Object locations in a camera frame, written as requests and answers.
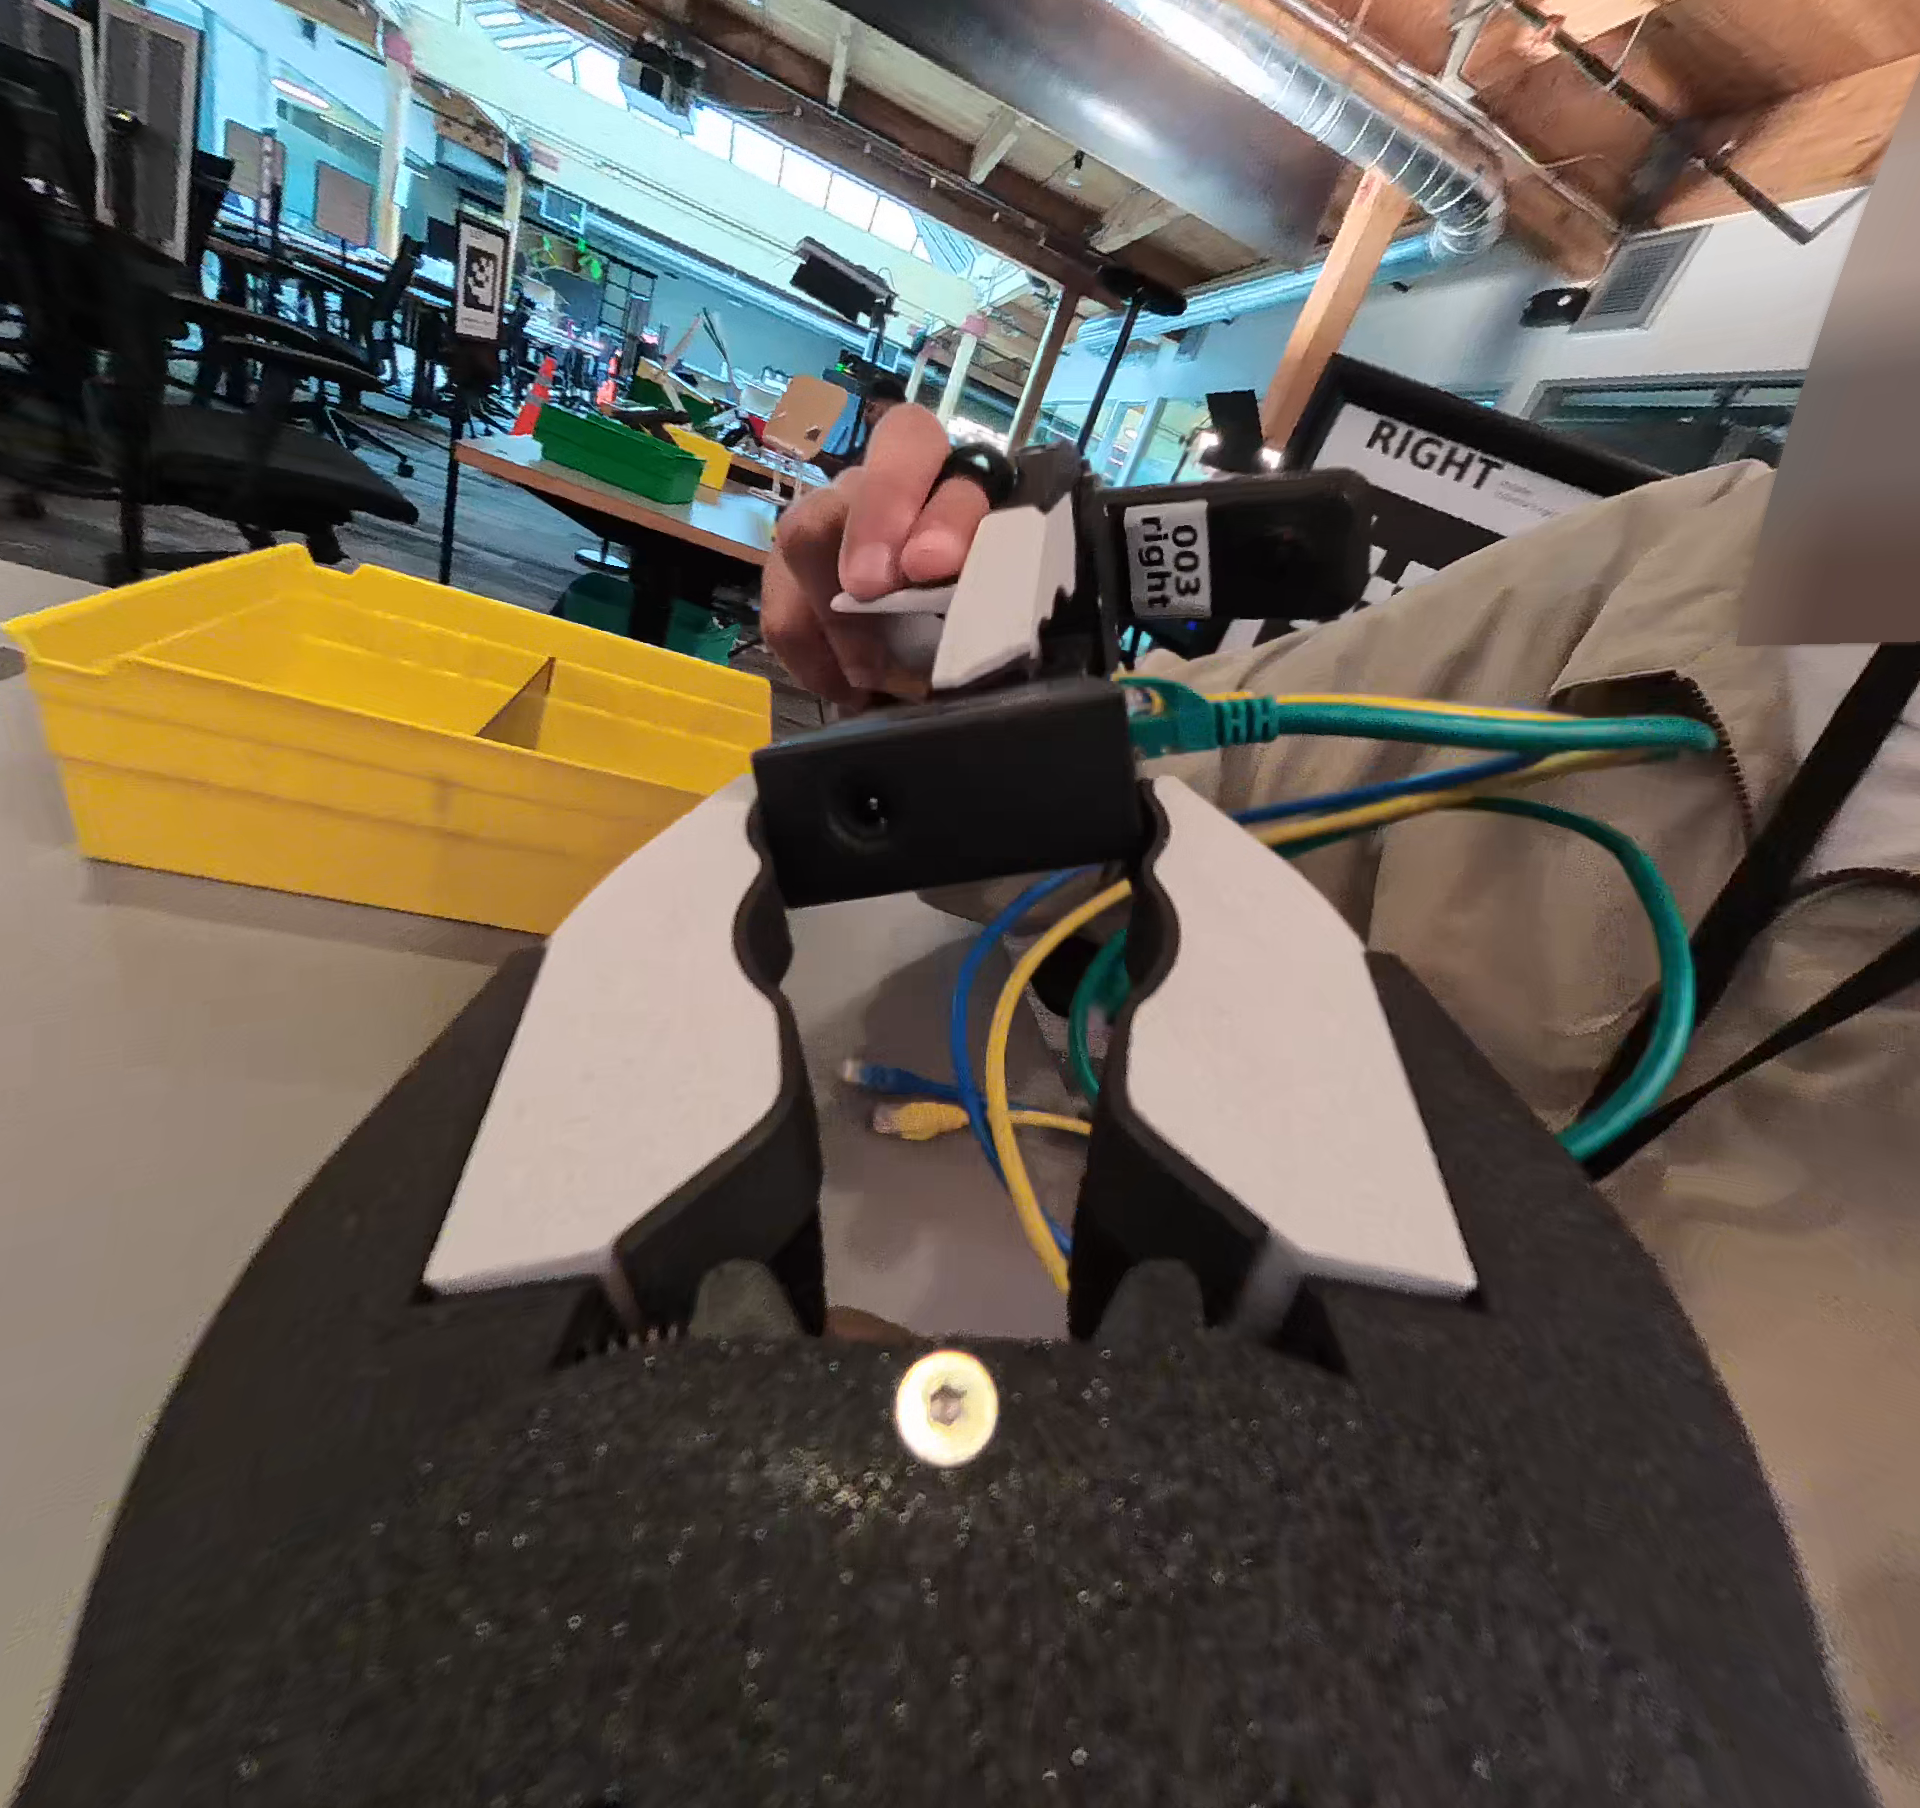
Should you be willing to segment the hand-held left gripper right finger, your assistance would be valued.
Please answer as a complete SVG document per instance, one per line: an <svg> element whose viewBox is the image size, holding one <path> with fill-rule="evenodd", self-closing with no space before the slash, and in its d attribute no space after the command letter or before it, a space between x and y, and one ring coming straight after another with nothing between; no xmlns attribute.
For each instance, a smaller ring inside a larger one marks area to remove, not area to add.
<svg viewBox="0 0 1920 1808"><path fill-rule="evenodd" d="M1204 1324L1253 1341L1312 1281L1467 1300L1474 1260L1362 937L1184 781L1147 781L1146 812L1069 1336L1093 1341L1147 1260L1184 1265Z"/></svg>

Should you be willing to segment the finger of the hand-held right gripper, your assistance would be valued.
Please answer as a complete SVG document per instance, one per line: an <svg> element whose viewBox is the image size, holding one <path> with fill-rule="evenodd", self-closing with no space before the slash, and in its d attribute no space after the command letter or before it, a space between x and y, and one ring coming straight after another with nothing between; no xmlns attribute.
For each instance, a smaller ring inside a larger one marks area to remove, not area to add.
<svg viewBox="0 0 1920 1808"><path fill-rule="evenodd" d="M1072 498L1007 505L982 518L943 609L931 692L1030 680L1040 626L1075 587Z"/></svg>
<svg viewBox="0 0 1920 1808"><path fill-rule="evenodd" d="M849 645L837 658L836 705L919 705L931 699L931 669L943 640L954 585L893 590L876 600L840 594L827 609L827 635Z"/></svg>

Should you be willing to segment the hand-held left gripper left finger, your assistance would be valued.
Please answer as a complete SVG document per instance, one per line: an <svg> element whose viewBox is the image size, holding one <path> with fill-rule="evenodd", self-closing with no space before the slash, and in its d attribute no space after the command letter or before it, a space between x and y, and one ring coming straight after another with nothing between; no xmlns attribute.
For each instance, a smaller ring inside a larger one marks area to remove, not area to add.
<svg viewBox="0 0 1920 1808"><path fill-rule="evenodd" d="M824 1332L823 1144L783 898L740 776L546 937L438 1237L434 1297L587 1281L635 1328L747 1260Z"/></svg>

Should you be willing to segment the black network switch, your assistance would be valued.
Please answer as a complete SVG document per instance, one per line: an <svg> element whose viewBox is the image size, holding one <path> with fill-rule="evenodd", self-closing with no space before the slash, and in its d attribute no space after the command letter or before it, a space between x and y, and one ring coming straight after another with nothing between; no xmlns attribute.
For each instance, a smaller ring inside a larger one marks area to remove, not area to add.
<svg viewBox="0 0 1920 1808"><path fill-rule="evenodd" d="M1054 677L823 726L757 754L791 911L1115 867L1147 837L1117 683Z"/></svg>

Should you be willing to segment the person's right forearm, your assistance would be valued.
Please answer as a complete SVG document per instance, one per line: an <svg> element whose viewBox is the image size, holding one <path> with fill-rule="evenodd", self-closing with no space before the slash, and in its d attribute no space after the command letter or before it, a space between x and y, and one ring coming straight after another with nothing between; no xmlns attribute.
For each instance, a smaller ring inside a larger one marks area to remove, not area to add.
<svg viewBox="0 0 1920 1808"><path fill-rule="evenodd" d="M1791 776L1871 669L1872 644L1784 635L1784 566L1762 530L1773 469L1659 481L1508 536L1342 622L1147 677L1202 692L1370 692L1562 716L1688 716L1710 754L1606 765L1537 797L1629 836L1698 926ZM1445 810L1317 846L1306 874L1404 961L1508 1072L1594 1072L1651 999L1656 955L1597 845L1517 817Z"/></svg>

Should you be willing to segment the person's right hand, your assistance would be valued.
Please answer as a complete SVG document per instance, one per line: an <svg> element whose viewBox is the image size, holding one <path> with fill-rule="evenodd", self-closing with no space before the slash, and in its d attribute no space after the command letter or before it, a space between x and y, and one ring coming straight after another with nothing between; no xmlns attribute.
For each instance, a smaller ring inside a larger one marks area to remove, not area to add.
<svg viewBox="0 0 1920 1808"><path fill-rule="evenodd" d="M840 616L837 597L879 600L960 573L996 498L974 477L943 477L943 422L893 405L862 459L782 510L759 585L759 635L801 689L840 712L923 699L876 617Z"/></svg>

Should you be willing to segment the black framed marker sign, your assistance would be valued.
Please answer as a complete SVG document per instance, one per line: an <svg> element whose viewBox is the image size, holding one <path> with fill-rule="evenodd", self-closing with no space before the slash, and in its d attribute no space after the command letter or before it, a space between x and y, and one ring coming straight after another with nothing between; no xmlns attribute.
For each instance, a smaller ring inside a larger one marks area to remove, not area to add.
<svg viewBox="0 0 1920 1808"><path fill-rule="evenodd" d="M1386 601L1501 541L1665 477L1350 353L1325 368L1280 468L1369 481L1374 510L1357 607Z"/></svg>

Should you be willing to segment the light wooden chair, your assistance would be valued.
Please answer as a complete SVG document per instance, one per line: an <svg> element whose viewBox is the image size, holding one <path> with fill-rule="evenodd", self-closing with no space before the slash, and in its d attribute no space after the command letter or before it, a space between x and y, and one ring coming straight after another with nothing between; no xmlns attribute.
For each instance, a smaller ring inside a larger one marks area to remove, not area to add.
<svg viewBox="0 0 1920 1808"><path fill-rule="evenodd" d="M824 375L791 375L770 412L759 441L788 460L814 464L849 408L849 388Z"/></svg>

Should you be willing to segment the green crate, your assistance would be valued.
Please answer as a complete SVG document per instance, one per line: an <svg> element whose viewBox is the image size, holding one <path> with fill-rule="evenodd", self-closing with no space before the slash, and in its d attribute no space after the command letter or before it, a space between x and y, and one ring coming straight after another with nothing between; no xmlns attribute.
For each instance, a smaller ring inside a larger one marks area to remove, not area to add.
<svg viewBox="0 0 1920 1808"><path fill-rule="evenodd" d="M747 644L743 624L708 601L663 597L637 609L637 590L623 570L578 573L552 601L552 616L599 635L668 645L711 664L727 664Z"/></svg>

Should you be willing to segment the wooden work table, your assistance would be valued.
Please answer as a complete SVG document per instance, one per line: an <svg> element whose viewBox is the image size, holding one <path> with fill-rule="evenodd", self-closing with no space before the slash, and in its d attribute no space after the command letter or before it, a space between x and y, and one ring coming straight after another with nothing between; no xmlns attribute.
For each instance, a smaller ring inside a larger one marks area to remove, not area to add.
<svg viewBox="0 0 1920 1808"><path fill-rule="evenodd" d="M770 498L726 488L714 498L659 505L594 477L567 475L542 460L507 460L489 451L489 441L461 439L452 446L444 464L444 554L452 554L457 469L475 469L520 488L552 505L594 541L623 550L637 609L663 597L708 607L714 597L730 597L749 611L759 607L759 573L775 551L775 505Z"/></svg>

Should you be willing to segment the green plastic bin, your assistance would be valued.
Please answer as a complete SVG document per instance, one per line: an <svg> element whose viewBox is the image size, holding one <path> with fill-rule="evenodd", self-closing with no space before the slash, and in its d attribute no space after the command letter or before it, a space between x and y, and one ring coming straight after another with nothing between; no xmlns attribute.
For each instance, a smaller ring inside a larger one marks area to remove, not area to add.
<svg viewBox="0 0 1920 1808"><path fill-rule="evenodd" d="M542 464L659 505L694 501L706 475L700 455L601 413L542 405L534 439Z"/></svg>

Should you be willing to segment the black hanging monitor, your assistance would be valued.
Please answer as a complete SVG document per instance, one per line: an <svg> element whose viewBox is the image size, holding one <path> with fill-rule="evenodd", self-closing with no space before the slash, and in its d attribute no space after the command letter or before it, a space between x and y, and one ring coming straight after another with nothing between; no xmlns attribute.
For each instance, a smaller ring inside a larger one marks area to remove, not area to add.
<svg viewBox="0 0 1920 1808"><path fill-rule="evenodd" d="M848 260L815 237L801 237L793 257L791 293L827 307L854 327L882 323L892 313L897 296L882 273Z"/></svg>

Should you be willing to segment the yellow plastic bin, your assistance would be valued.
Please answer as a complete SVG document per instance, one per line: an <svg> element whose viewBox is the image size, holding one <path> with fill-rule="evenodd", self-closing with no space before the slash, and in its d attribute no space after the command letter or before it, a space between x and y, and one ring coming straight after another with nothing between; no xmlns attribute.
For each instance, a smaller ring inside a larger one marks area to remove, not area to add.
<svg viewBox="0 0 1920 1808"><path fill-rule="evenodd" d="M546 936L772 740L753 671L302 545L7 622L78 849Z"/></svg>

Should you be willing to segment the marker tag sign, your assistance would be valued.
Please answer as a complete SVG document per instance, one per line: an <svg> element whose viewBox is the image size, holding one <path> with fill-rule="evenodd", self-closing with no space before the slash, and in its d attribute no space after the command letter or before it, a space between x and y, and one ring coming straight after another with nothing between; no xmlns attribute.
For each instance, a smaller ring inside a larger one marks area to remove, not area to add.
<svg viewBox="0 0 1920 1808"><path fill-rule="evenodd" d="M516 236L505 223L472 209L461 209L452 227L452 331L500 344L516 278Z"/></svg>

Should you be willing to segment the beige jacket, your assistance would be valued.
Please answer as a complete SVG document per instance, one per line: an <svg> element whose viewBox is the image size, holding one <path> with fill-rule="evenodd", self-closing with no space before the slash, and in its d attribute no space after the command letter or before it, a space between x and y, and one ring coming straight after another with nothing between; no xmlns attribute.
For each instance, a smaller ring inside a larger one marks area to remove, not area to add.
<svg viewBox="0 0 1920 1808"><path fill-rule="evenodd" d="M1644 845L1688 924L1745 846L1701 755L1550 788ZM1618 867L1550 826L1439 812L1306 860L1550 1124L1656 982ZM1690 1091L1916 928L1916 717L1894 728L1698 1028ZM1884 1806L1916 1806L1916 984L1724 1083L1606 1182L1788 1512Z"/></svg>

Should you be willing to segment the black office chair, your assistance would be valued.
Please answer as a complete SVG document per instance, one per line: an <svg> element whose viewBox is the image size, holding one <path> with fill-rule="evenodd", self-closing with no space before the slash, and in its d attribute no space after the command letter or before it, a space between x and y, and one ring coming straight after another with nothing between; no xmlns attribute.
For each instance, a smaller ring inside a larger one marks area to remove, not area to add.
<svg viewBox="0 0 1920 1808"><path fill-rule="evenodd" d="M317 566L339 566L339 525L366 516L418 525L421 510L365 459L294 419L302 378L373 378L317 337L250 307L198 293L198 257L217 212L217 191L231 167L194 149L184 170L184 260L121 228L97 228L100 282L95 307L102 323L107 368L85 382L85 412L97 451L117 486L118 542L107 554L107 585L211 566L217 551L152 551L146 507L176 505L225 520L248 550L269 550L276 533L297 533ZM250 405L223 412L168 399L168 348L198 328L203 359L254 361Z"/></svg>

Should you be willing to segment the grey vented unit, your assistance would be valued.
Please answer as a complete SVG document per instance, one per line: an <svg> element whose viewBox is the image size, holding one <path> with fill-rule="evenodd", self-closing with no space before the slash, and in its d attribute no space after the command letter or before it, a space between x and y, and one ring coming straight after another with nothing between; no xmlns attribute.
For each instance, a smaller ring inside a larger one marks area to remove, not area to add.
<svg viewBox="0 0 1920 1808"><path fill-rule="evenodd" d="M132 0L97 0L97 206L168 260L184 260L200 117L198 28Z"/></svg>

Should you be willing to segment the wooden post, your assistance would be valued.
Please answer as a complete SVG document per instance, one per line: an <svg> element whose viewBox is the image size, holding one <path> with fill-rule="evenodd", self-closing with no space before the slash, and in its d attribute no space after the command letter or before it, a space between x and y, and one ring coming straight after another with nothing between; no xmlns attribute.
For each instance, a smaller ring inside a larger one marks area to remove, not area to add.
<svg viewBox="0 0 1920 1808"><path fill-rule="evenodd" d="M1404 188L1391 182L1385 170L1362 170L1357 188L1325 253L1325 265L1300 307L1280 365L1264 388L1262 439L1267 448L1284 451L1291 439L1404 212Z"/></svg>

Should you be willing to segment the silver ventilation duct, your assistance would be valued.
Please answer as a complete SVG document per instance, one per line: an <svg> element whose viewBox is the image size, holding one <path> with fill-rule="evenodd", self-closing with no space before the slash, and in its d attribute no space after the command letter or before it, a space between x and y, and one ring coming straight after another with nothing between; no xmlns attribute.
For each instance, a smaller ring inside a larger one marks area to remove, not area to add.
<svg viewBox="0 0 1920 1808"><path fill-rule="evenodd" d="M1427 227L1433 260L1474 260L1506 231L1502 162L1464 127L1421 126L1386 60L1312 0L1098 0L1352 170L1376 171Z"/></svg>

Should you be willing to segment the grey wall vent grille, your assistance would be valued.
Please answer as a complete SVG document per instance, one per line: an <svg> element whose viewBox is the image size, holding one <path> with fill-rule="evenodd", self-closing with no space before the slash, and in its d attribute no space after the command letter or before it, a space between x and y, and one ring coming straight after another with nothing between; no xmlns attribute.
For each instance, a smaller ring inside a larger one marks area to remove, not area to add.
<svg viewBox="0 0 1920 1808"><path fill-rule="evenodd" d="M1707 236L1707 227L1688 227L1624 237L1597 282L1588 284L1571 331L1641 331L1652 327Z"/></svg>

